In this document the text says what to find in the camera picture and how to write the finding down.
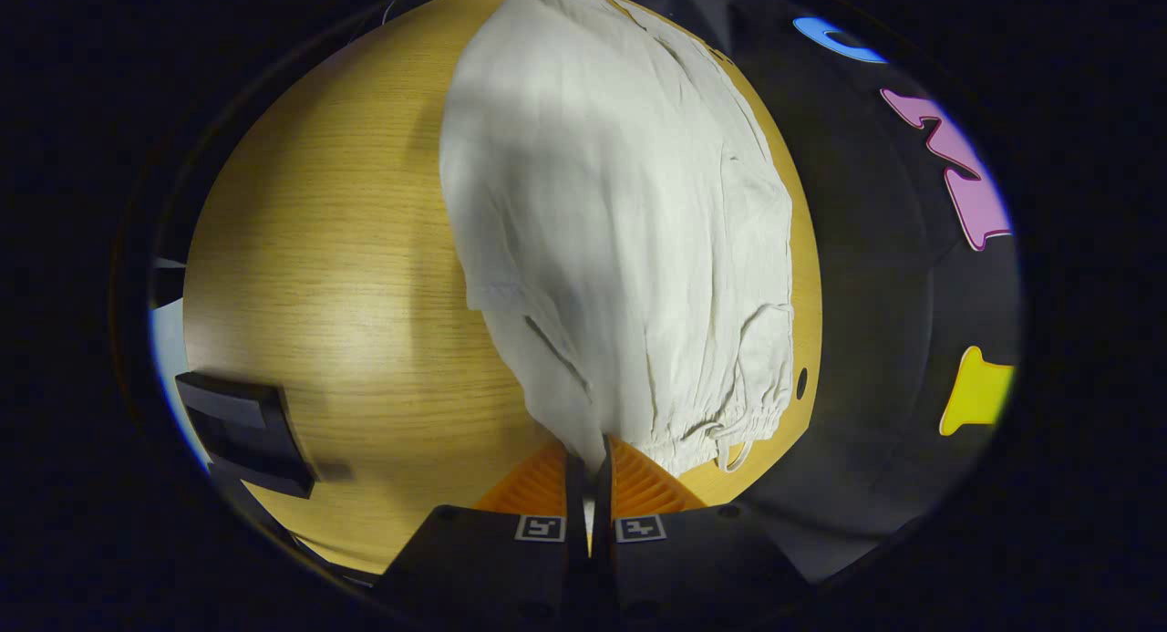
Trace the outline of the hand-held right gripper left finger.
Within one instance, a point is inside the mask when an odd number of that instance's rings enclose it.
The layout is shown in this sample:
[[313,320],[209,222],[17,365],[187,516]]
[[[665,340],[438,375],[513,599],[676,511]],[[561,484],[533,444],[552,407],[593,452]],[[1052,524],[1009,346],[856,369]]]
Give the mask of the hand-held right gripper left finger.
[[413,631],[554,631],[588,560],[579,462],[552,440],[471,507],[436,506],[375,582]]

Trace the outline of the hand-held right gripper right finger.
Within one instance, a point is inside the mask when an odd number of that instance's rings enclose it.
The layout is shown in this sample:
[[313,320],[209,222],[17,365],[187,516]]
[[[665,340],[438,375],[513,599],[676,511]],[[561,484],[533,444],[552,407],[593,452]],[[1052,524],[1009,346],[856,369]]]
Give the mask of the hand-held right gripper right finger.
[[605,438],[593,562],[613,631],[746,631],[811,585],[743,504],[708,506],[629,442]]

